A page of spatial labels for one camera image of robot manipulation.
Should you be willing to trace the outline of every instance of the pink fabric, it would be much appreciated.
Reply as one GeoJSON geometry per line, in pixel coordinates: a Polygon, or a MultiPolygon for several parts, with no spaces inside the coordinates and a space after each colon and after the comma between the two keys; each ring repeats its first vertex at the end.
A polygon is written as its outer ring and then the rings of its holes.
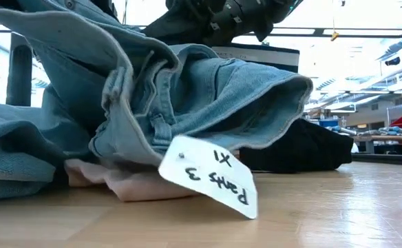
{"type": "Polygon", "coordinates": [[[132,173],[125,168],[129,163],[101,161],[86,163],[79,159],[65,162],[71,187],[89,187],[106,184],[122,201],[164,200],[198,195],[163,179],[157,171],[132,173]]]}

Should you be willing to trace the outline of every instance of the blue object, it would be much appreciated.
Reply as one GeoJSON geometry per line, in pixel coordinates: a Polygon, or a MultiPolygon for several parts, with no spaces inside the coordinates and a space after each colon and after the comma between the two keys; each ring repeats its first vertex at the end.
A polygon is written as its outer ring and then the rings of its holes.
{"type": "Polygon", "coordinates": [[[321,127],[335,127],[339,125],[338,120],[325,120],[325,121],[319,121],[319,126],[321,127]]]}
{"type": "Polygon", "coordinates": [[[0,105],[0,198],[38,192],[67,158],[159,165],[177,134],[268,147],[312,90],[292,72],[145,37],[88,0],[18,2],[25,12],[0,8],[0,23],[26,37],[51,84],[41,109],[0,105]]]}
{"type": "Polygon", "coordinates": [[[399,132],[399,131],[400,131],[400,127],[388,127],[388,131],[391,131],[391,132],[399,132]]]}
{"type": "Polygon", "coordinates": [[[332,127],[332,130],[339,132],[341,128],[339,126],[332,127]]]}

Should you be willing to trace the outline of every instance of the black garment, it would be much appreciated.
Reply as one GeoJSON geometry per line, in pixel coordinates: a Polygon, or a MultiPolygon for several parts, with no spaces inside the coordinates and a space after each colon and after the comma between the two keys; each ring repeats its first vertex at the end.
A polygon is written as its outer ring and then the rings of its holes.
{"type": "Polygon", "coordinates": [[[21,5],[17,0],[0,0],[0,6],[10,10],[23,11],[21,5]]]}
{"type": "Polygon", "coordinates": [[[353,143],[348,136],[299,119],[270,147],[241,149],[240,160],[252,170],[280,174],[334,170],[352,162],[353,143]]]}
{"type": "Polygon", "coordinates": [[[112,11],[113,4],[111,3],[110,0],[91,0],[91,2],[100,8],[104,13],[108,14],[112,18],[118,21],[116,15],[114,14],[114,11],[112,11]]]}

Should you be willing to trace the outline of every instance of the white tag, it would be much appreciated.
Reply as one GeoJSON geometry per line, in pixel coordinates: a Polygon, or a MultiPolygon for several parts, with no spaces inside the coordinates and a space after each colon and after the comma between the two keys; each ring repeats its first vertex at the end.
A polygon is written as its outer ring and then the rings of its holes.
{"type": "Polygon", "coordinates": [[[210,196],[248,218],[257,218],[253,175],[223,147],[177,136],[173,138],[158,172],[172,183],[210,196]]]}

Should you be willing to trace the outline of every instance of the wooden surface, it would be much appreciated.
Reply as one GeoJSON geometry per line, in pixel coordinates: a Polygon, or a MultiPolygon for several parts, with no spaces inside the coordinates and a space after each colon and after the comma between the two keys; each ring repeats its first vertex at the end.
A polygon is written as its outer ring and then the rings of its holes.
{"type": "Polygon", "coordinates": [[[0,247],[402,247],[402,166],[256,181],[253,221],[206,197],[120,203],[106,189],[0,201],[0,247]]]}

